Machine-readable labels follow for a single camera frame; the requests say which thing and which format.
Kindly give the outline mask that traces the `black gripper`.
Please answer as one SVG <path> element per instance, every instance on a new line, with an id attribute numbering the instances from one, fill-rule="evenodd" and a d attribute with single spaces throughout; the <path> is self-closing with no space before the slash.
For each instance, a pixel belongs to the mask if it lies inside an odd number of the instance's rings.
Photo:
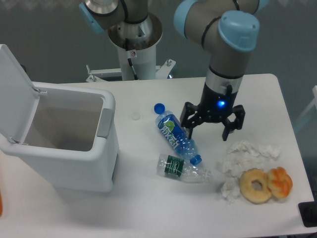
<path id="1" fill-rule="evenodd" d="M 233 106 L 236 96 L 237 92 L 233 92 L 231 85 L 225 86 L 224 94 L 222 94 L 212 90 L 205 84 L 198 106 L 190 102 L 184 104 L 180 122 L 181 126 L 186 130 L 187 137 L 191 139 L 193 129 L 204 122 L 221 122 L 224 125 L 223 141 L 226 141 L 228 135 L 234 130 L 241 130 L 246 112 L 242 105 Z M 235 115 L 234 121 L 228 119 L 232 113 Z"/>

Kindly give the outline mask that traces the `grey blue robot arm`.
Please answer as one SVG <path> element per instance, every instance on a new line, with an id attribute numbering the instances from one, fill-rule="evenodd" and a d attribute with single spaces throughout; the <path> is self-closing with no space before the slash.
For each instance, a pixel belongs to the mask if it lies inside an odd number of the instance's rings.
<path id="1" fill-rule="evenodd" d="M 188 136 L 203 123 L 222 123 L 222 138 L 242 128 L 245 111 L 234 105 L 260 30 L 255 13 L 265 0 L 184 0 L 173 24 L 184 38 L 211 55 L 200 103 L 185 103 L 180 116 Z M 79 5 L 87 24 L 107 32 L 116 46 L 123 80 L 155 79 L 160 20 L 146 0 L 84 0 Z"/>

